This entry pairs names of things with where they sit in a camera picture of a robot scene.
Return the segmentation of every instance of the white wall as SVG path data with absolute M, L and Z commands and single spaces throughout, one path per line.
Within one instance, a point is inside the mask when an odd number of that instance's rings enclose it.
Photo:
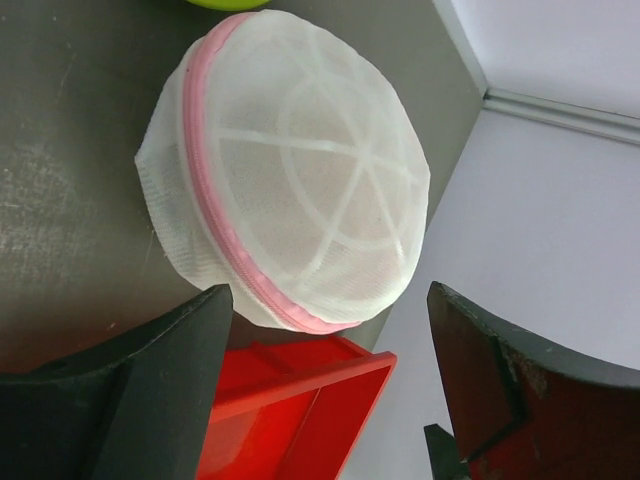
M 481 114 L 378 342 L 399 365 L 345 479 L 430 478 L 422 427 L 450 428 L 425 303 L 433 280 L 640 369 L 640 149 Z
M 640 117 L 640 2 L 450 1 L 490 85 Z

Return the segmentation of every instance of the red plastic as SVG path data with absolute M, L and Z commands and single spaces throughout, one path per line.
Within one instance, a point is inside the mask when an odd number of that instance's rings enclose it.
M 339 337 L 225 354 L 198 480 L 331 480 L 396 364 Z

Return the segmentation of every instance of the red container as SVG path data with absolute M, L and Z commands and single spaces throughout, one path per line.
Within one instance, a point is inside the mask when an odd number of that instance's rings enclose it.
M 198 480 L 337 478 L 395 364 L 340 337 L 227 352 Z

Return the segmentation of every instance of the black plastic piece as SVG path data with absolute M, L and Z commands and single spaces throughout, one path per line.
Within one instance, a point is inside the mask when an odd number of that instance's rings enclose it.
M 439 283 L 428 304 L 458 450 L 474 478 L 640 478 L 640 371 L 551 342 Z
M 232 303 L 213 287 L 96 347 L 0 375 L 0 478 L 193 479 Z
M 469 480 L 469 465 L 460 460 L 456 439 L 438 424 L 424 427 L 433 480 Z

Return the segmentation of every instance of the green object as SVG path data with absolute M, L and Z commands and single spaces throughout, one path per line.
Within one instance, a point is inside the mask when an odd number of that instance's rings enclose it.
M 214 10 L 226 10 L 228 12 L 238 12 L 264 5 L 269 0 L 187 0 L 201 7 L 212 8 Z

